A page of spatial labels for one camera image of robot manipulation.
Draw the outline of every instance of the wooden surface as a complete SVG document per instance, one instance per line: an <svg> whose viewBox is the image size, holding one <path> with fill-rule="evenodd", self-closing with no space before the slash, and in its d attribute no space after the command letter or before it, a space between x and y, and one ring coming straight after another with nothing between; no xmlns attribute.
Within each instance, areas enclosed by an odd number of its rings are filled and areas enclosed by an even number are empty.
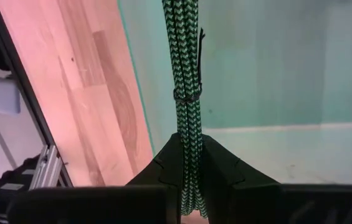
<svg viewBox="0 0 352 224"><path fill-rule="evenodd" d="M72 182L123 185L152 159L116 0L0 0Z"/></svg>

